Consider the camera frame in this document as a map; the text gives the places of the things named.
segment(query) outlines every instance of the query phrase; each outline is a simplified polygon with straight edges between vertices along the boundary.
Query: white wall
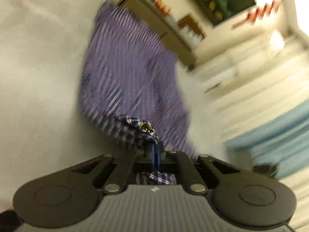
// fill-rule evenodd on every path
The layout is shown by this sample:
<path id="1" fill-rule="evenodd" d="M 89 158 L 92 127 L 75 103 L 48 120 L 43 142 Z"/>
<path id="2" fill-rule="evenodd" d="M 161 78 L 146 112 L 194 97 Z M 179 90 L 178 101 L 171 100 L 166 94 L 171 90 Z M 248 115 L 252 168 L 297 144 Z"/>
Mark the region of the white wall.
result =
<path id="1" fill-rule="evenodd" d="M 309 231 L 309 167 L 280 180 L 280 182 L 292 189 L 297 199 L 296 211 L 289 225 L 296 232 Z"/>
<path id="2" fill-rule="evenodd" d="M 1 209 L 33 178 L 119 151 L 76 106 L 104 0 L 0 1 Z"/>
<path id="3" fill-rule="evenodd" d="M 197 64 L 201 64 L 206 60 L 222 53 L 227 48 L 232 47 L 242 41 L 258 35 L 261 32 L 278 29 L 283 35 L 287 32 L 287 24 L 285 18 L 284 7 L 281 4 L 277 15 L 271 14 L 269 18 L 264 17 L 262 21 L 257 20 L 255 25 L 246 24 L 242 27 L 232 30 L 233 24 L 245 19 L 248 11 L 243 11 L 237 16 L 230 18 L 222 24 L 213 28 L 212 24 L 205 18 L 198 5 L 194 0 L 163 0 L 167 6 L 172 7 L 172 15 L 179 20 L 188 13 L 199 22 L 200 27 L 207 34 L 206 39 L 200 44 L 196 50 L 198 57 Z M 266 2 L 272 0 L 256 0 L 257 5 L 264 6 Z"/>
<path id="4" fill-rule="evenodd" d="M 307 47 L 309 47 L 309 29 L 307 26 L 308 0 L 283 0 L 283 3 L 289 28 L 302 39 Z M 301 20 L 300 23 L 302 24 L 302 28 L 304 28 L 307 34 L 299 28 L 299 20 Z"/>

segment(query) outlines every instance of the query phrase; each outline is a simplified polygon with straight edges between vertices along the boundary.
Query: light blue curtain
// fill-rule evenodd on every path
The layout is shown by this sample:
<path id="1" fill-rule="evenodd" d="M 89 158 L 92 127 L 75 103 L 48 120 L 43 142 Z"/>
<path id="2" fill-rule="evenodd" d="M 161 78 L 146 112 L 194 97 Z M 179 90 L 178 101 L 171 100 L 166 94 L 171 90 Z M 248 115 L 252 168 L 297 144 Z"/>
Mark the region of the light blue curtain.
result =
<path id="1" fill-rule="evenodd" d="M 309 100 L 249 132 L 225 142 L 249 149 L 254 165 L 278 164 L 277 179 L 309 166 Z"/>

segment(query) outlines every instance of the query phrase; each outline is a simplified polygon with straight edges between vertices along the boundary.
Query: white surface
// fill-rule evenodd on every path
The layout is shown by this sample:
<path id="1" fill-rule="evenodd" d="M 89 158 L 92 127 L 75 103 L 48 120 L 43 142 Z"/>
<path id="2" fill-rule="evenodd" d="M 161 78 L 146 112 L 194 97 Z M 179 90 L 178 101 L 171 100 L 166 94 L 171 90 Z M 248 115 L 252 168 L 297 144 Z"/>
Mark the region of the white surface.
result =
<path id="1" fill-rule="evenodd" d="M 272 58 L 257 48 L 238 63 L 234 81 L 208 93 L 222 140 L 265 124 L 308 99 L 308 63 L 308 50 L 299 39 L 291 39 Z"/>
<path id="2" fill-rule="evenodd" d="M 297 208 L 290 226 L 296 232 L 309 231 L 309 167 L 282 179 L 281 183 L 292 189 L 297 199 Z"/>
<path id="3" fill-rule="evenodd" d="M 23 183 L 114 149 L 76 99 L 94 18 L 104 0 L 0 0 L 0 209 Z M 194 79 L 177 64 L 200 153 L 225 159 Z"/>
<path id="4" fill-rule="evenodd" d="M 306 4 L 305 2 L 302 3 L 302 0 L 300 0 L 300 2 L 301 2 L 300 8 Z M 286 12 L 286 19 L 288 22 L 288 26 L 295 34 L 297 34 L 302 39 L 302 41 L 307 45 L 307 47 L 309 47 L 309 36 L 304 31 L 302 31 L 298 26 L 295 0 L 283 0 L 283 3 Z M 306 15 L 306 10 L 302 13 L 300 9 L 299 12 L 301 13 L 301 16 Z"/>
<path id="5" fill-rule="evenodd" d="M 309 35 L 308 25 L 308 8 L 309 0 L 294 0 L 296 7 L 298 27 L 306 34 Z"/>
<path id="6" fill-rule="evenodd" d="M 227 86 L 267 67 L 284 45 L 284 39 L 277 30 L 269 35 L 261 34 L 198 66 L 193 73 L 202 82 L 204 91 L 219 84 Z"/>

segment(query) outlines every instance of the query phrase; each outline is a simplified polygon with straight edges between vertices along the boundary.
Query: purple cloth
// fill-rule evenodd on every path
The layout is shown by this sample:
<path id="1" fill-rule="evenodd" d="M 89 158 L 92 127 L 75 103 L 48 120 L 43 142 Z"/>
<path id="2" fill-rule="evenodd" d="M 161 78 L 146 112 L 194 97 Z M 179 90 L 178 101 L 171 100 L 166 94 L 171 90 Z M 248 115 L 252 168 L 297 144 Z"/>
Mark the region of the purple cloth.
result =
<path id="1" fill-rule="evenodd" d="M 149 121 L 165 147 L 195 156 L 186 142 L 188 114 L 177 88 L 176 61 L 176 55 L 133 13 L 104 3 L 82 75 L 83 114 L 108 134 L 136 145 L 143 145 L 143 134 L 121 118 Z"/>

